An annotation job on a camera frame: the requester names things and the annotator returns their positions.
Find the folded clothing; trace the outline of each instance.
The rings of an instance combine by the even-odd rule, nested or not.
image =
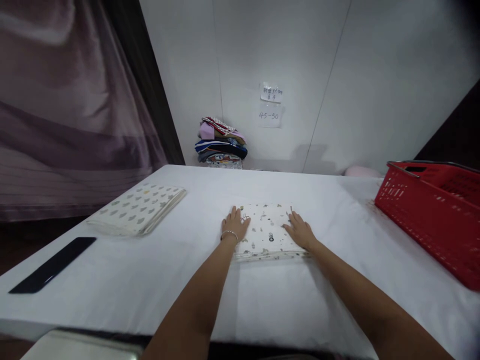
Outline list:
[[[202,117],[201,119],[204,122],[207,122],[211,126],[213,126],[215,130],[217,130],[222,135],[228,135],[237,130],[234,127],[228,126],[227,124],[221,122],[216,117],[207,116],[207,117]]]
[[[209,122],[202,121],[202,123],[200,125],[199,137],[202,140],[213,140],[213,139],[215,139],[215,128]]]
[[[308,257],[282,227],[289,221],[290,204],[247,203],[240,205],[244,220],[251,219],[245,237],[236,247],[235,261],[280,260]]]
[[[248,154],[247,149],[240,145],[234,138],[215,139],[215,140],[200,140],[195,144],[197,153],[208,151],[218,151],[221,153],[233,154],[242,160]]]
[[[199,152],[198,153],[198,162],[199,163],[204,163],[205,161],[207,161],[207,158],[211,157],[212,155],[215,155],[215,154],[222,154],[221,151],[215,151],[215,150],[205,150],[205,151],[202,151],[202,152]]]
[[[107,235],[146,235],[186,194],[187,191],[178,186],[146,182],[117,197],[86,223]]]
[[[233,154],[219,152],[214,155],[210,155],[206,159],[206,162],[209,164],[235,164],[238,162],[242,162],[242,159]]]
[[[239,133],[238,131],[234,131],[234,132],[232,132],[228,135],[222,135],[217,130],[214,130],[213,135],[214,135],[214,137],[212,137],[211,139],[215,139],[215,138],[220,138],[220,139],[221,138],[234,138],[236,141],[238,141],[238,143],[240,145],[245,145],[246,144],[244,136],[241,133]]]

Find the silver bracelet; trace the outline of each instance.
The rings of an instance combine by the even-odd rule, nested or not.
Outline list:
[[[222,232],[221,235],[220,235],[220,240],[222,240],[222,238],[224,237],[224,234],[225,234],[225,233],[230,233],[230,234],[235,235],[235,237],[236,237],[236,243],[237,243],[237,244],[239,243],[239,237],[238,237],[237,234],[234,233],[232,230],[225,230],[224,232]]]

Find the folded baby blanket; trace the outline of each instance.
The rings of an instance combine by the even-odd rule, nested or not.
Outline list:
[[[86,223],[116,236],[150,233],[186,195],[184,188],[144,183],[125,192],[90,216]]]
[[[289,224],[291,207],[279,203],[247,203],[240,206],[244,220],[250,225],[235,249],[233,260],[251,262],[310,257],[287,234],[283,224]]]

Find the white tablecloth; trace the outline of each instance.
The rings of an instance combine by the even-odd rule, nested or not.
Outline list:
[[[454,358],[476,359],[480,294],[461,285],[369,202],[380,180],[168,165],[146,181],[187,189],[149,235],[84,222],[0,277],[0,332],[63,326],[152,335],[242,202],[292,203],[317,238],[411,314]],[[36,294],[8,294],[76,237],[98,240]],[[212,340],[376,357],[311,260],[230,267]]]

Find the pink fabric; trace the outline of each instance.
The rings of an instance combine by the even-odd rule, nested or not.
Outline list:
[[[245,140],[245,136],[243,136],[243,135],[242,135],[241,133],[239,133],[238,131],[235,130],[235,131],[232,132],[231,134],[232,134],[232,135],[235,135],[235,136],[238,136],[239,138],[243,139],[243,141],[244,141],[245,143],[247,143],[247,140]]]
[[[0,222],[90,215],[166,157],[101,1],[0,1]]]
[[[236,137],[239,137],[239,138],[243,139],[243,141],[245,143],[247,142],[245,140],[245,136],[243,136],[238,131],[235,130],[231,134],[236,136]],[[202,140],[214,140],[215,139],[215,128],[206,121],[202,122],[201,125],[200,125],[200,138]]]
[[[206,121],[202,122],[200,125],[200,138],[202,140],[215,139],[215,129]]]

